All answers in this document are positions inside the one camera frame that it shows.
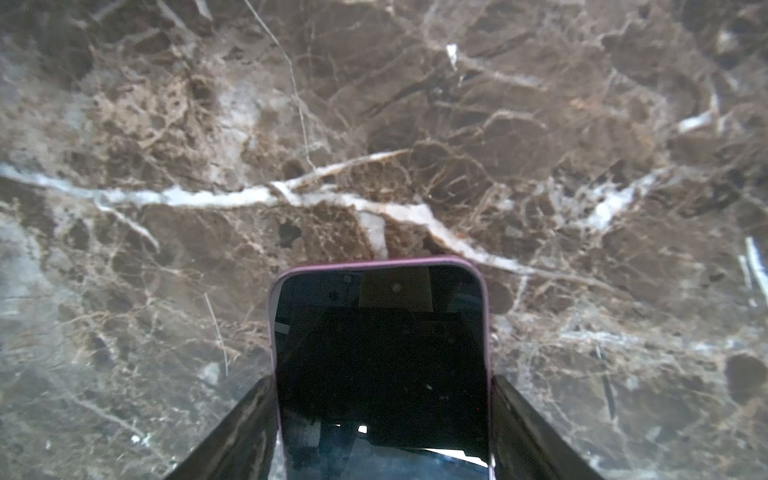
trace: marble surface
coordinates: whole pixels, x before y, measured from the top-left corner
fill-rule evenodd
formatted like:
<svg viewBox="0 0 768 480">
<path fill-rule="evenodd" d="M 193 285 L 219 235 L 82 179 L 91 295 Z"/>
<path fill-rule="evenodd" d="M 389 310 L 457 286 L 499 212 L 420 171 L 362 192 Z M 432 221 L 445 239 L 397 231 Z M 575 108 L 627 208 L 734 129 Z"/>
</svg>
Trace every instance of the marble surface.
<svg viewBox="0 0 768 480">
<path fill-rule="evenodd" d="M 0 476 L 159 478 L 278 272 L 437 253 L 605 478 L 768 476 L 768 2 L 253 10 L 0 2 Z"/>
</svg>

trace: phone screen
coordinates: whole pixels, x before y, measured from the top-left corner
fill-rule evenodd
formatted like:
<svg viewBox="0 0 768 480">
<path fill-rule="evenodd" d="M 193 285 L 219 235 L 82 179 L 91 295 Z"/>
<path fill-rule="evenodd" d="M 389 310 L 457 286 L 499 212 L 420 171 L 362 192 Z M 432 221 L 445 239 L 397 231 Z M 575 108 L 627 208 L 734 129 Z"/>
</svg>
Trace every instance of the phone screen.
<svg viewBox="0 0 768 480">
<path fill-rule="evenodd" d="M 304 270 L 276 294 L 289 480 L 488 477 L 474 272 L 453 263 Z"/>
</svg>

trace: black screen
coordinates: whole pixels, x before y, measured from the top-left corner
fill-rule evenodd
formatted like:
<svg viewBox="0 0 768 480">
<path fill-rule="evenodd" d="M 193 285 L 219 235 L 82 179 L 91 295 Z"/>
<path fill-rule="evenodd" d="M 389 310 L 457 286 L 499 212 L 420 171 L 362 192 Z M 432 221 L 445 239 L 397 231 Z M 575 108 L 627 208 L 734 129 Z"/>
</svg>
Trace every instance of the black screen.
<svg viewBox="0 0 768 480">
<path fill-rule="evenodd" d="M 482 301 L 455 265 L 288 278 L 275 319 L 287 478 L 487 478 Z"/>
</svg>

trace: crack in marble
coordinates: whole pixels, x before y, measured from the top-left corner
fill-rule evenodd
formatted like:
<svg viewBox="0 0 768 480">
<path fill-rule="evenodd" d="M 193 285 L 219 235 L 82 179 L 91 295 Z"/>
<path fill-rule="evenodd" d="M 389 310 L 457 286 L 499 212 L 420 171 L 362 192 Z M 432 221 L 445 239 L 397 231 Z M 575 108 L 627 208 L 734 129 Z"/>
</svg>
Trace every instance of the crack in marble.
<svg viewBox="0 0 768 480">
<path fill-rule="evenodd" d="M 600 359 L 600 368 L 602 371 L 600 378 L 603 382 L 603 390 L 605 391 L 605 399 L 608 407 L 608 417 L 611 419 L 611 421 L 613 421 L 616 419 L 616 400 L 614 398 L 614 390 L 611 388 L 611 381 L 608 378 L 608 367 L 605 365 L 605 357 L 603 356 L 603 352 L 600 349 L 600 343 L 595 344 L 594 351 Z"/>
<path fill-rule="evenodd" d="M 310 160 L 310 143 L 308 140 L 308 136 L 306 134 L 306 122 L 304 121 L 304 109 L 302 108 L 302 101 L 301 97 L 299 97 L 299 88 L 296 86 L 296 75 L 293 73 L 293 62 L 291 61 L 290 57 L 288 56 L 288 52 L 285 51 L 285 48 L 280 44 L 280 41 L 277 39 L 274 33 L 270 30 L 269 27 L 266 26 L 266 23 L 264 23 L 264 20 L 261 19 L 261 16 L 258 14 L 256 9 L 251 5 L 250 0 L 243 0 L 245 4 L 248 6 L 248 9 L 251 13 L 253 13 L 253 17 L 256 19 L 257 22 L 259 22 L 259 25 L 261 28 L 264 29 L 267 35 L 270 36 L 270 39 L 274 42 L 275 46 L 278 47 L 280 50 L 280 53 L 283 54 L 283 58 L 285 59 L 286 63 L 288 64 L 288 72 L 290 73 L 290 83 L 293 86 L 293 99 L 296 101 L 296 108 L 299 110 L 299 122 L 301 123 L 301 134 L 304 137 L 304 159 L 306 160 L 307 164 L 312 167 L 316 168 L 315 164 L 312 163 L 312 160 Z"/>
<path fill-rule="evenodd" d="M 80 407 L 87 409 L 88 411 L 94 413 L 95 415 L 98 415 L 99 417 L 103 418 L 104 420 L 107 420 L 109 422 L 113 422 L 120 427 L 128 430 L 129 432 L 133 433 L 134 435 L 137 435 L 140 438 L 139 443 L 142 447 L 146 448 L 149 452 L 152 453 L 152 455 L 158 457 L 166 466 L 166 468 L 170 468 L 170 464 L 173 461 L 173 458 L 169 455 L 166 455 L 162 451 L 158 450 L 156 447 L 152 446 L 152 444 L 149 442 L 152 434 L 151 433 L 144 433 L 141 429 L 138 429 L 131 425 L 130 423 L 126 422 L 125 420 L 112 415 L 109 412 L 105 412 L 103 409 L 99 408 L 98 406 L 87 402 L 85 400 L 80 400 L 74 396 L 70 396 L 69 400 L 72 401 L 74 404 L 79 405 Z"/>
<path fill-rule="evenodd" d="M 205 298 L 205 304 L 208 306 L 210 318 L 213 319 L 214 327 L 216 327 L 216 336 L 219 339 L 219 344 L 221 344 L 221 352 L 224 354 L 224 378 L 227 378 L 230 375 L 230 360 L 227 357 L 227 347 L 224 345 L 224 338 L 221 336 L 221 330 L 219 329 L 219 322 L 216 320 L 216 313 L 214 313 L 214 308 L 210 305 L 208 292 L 204 293 L 203 297 Z"/>
</svg>

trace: reflected light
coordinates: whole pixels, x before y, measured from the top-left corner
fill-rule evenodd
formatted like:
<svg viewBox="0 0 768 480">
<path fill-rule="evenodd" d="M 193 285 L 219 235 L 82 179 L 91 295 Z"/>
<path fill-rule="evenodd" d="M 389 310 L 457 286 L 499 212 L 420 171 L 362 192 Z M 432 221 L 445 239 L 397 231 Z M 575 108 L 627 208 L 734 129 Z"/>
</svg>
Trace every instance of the reflected light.
<svg viewBox="0 0 768 480">
<path fill-rule="evenodd" d="M 488 464 L 483 462 L 478 457 L 468 457 L 467 455 L 464 455 L 463 450 L 442 450 L 442 449 L 425 449 L 429 452 L 439 453 L 441 455 L 445 455 L 447 457 L 453 457 L 458 458 L 459 460 L 464 460 L 465 462 L 474 463 L 475 465 L 480 465 L 481 467 L 488 467 Z"/>
</svg>

